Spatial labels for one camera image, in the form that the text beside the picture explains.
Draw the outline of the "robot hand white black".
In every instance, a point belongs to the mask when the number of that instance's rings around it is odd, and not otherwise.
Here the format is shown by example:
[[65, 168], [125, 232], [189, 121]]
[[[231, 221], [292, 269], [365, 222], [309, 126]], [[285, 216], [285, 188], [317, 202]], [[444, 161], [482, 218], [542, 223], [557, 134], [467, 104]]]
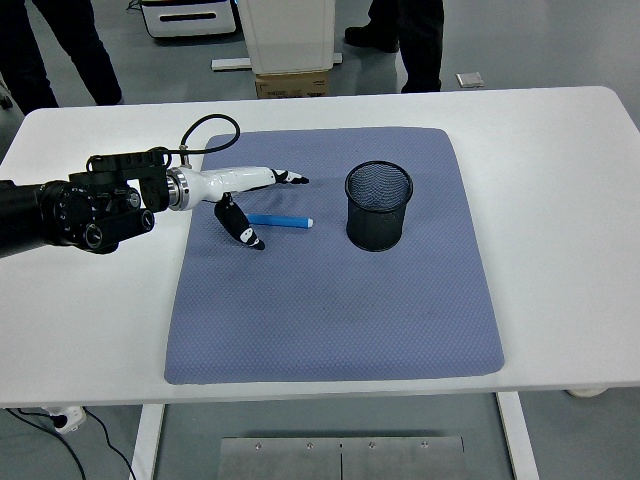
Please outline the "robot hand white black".
[[179, 182], [181, 210], [191, 210], [201, 202], [214, 204], [214, 215], [236, 241], [256, 250], [265, 248], [247, 216], [232, 198], [234, 193], [258, 190], [275, 184], [308, 184], [309, 179], [289, 170], [268, 167], [232, 167], [187, 171], [175, 169]]

